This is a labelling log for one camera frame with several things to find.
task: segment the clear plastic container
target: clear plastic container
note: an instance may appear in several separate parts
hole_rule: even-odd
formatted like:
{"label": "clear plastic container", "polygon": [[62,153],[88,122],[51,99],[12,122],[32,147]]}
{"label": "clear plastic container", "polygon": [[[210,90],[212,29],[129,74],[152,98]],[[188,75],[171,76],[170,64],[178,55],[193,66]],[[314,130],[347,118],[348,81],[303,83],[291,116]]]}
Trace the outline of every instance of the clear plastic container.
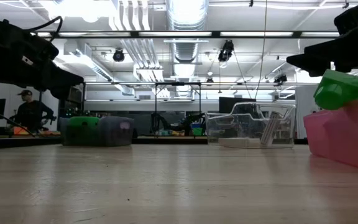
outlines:
{"label": "clear plastic container", "polygon": [[236,103],[230,114],[206,114],[208,144],[225,147],[293,147],[295,105]]}

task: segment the black frame structure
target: black frame structure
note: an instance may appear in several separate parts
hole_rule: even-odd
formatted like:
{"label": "black frame structure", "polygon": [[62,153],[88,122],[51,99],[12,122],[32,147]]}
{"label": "black frame structure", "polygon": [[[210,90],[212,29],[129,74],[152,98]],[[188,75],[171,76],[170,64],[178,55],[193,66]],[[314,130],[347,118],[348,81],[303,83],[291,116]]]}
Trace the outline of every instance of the black frame structure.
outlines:
{"label": "black frame structure", "polygon": [[[55,31],[36,32],[49,39]],[[101,30],[64,31],[56,39],[335,39],[336,31],[323,30]]]}
{"label": "black frame structure", "polygon": [[198,108],[198,112],[199,114],[201,114],[201,82],[156,82],[155,83],[155,95],[154,95],[154,113],[157,114],[157,87],[159,85],[171,85],[171,86],[185,86],[185,85],[198,85],[199,86],[199,92],[198,95],[200,96],[198,99],[199,102],[199,108]]}

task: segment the white wall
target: white wall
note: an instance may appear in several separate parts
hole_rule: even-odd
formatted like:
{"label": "white wall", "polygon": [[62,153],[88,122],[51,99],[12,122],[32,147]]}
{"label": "white wall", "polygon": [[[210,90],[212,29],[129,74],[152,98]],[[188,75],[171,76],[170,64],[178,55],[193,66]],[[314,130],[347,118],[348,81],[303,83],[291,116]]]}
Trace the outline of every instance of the white wall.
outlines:
{"label": "white wall", "polygon": [[303,124],[303,117],[314,111],[319,111],[313,98],[316,90],[317,85],[299,86],[296,88],[296,130],[298,131],[299,139],[307,137],[305,125]]}
{"label": "white wall", "polygon": [[[218,101],[203,101],[207,97],[209,100],[218,100],[219,97],[234,97],[231,93],[223,91],[218,94],[216,90],[209,90],[201,93],[201,110],[219,111]],[[87,91],[87,100],[135,100],[139,99],[139,95],[150,95],[154,99],[154,94],[151,91],[136,91],[136,98],[134,96],[123,96],[120,91]],[[272,100],[272,96],[268,94],[258,95],[258,100]],[[195,100],[191,102],[157,102],[157,111],[198,111],[199,97],[196,95]],[[85,110],[91,111],[154,111],[154,101],[86,101]]]}
{"label": "white wall", "polygon": [[[38,100],[39,92],[34,88],[27,88],[33,93],[33,98]],[[4,116],[9,118],[15,115],[14,110],[17,110],[19,106],[23,103],[21,96],[17,94],[20,93],[23,88],[20,88],[15,85],[0,83],[0,99],[6,99]],[[6,120],[0,119],[0,127],[6,126]]]}
{"label": "white wall", "polygon": [[[154,111],[153,101],[85,102],[85,110],[91,111]],[[157,102],[157,111],[198,111],[198,101],[185,103]],[[219,111],[218,102],[201,102],[202,111]]]}

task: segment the green plastic lid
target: green plastic lid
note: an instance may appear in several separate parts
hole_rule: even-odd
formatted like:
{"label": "green plastic lid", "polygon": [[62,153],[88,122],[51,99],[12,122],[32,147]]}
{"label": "green plastic lid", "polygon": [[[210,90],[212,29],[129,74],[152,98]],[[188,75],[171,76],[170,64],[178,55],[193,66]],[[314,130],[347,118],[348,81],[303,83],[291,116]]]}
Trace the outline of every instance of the green plastic lid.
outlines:
{"label": "green plastic lid", "polygon": [[326,110],[337,110],[358,99],[358,77],[326,70],[314,94],[316,104]]}
{"label": "green plastic lid", "polygon": [[69,126],[89,126],[94,127],[99,123],[99,118],[97,117],[72,117],[68,121]]}

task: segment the wooden table surface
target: wooden table surface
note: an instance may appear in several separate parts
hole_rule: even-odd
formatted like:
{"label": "wooden table surface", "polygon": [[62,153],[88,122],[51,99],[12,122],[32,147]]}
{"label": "wooden table surface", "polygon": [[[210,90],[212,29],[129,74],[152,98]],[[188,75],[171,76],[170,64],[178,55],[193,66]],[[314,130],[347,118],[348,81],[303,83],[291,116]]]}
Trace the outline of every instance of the wooden table surface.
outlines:
{"label": "wooden table surface", "polygon": [[0,149],[2,223],[358,224],[358,169],[295,149]]}

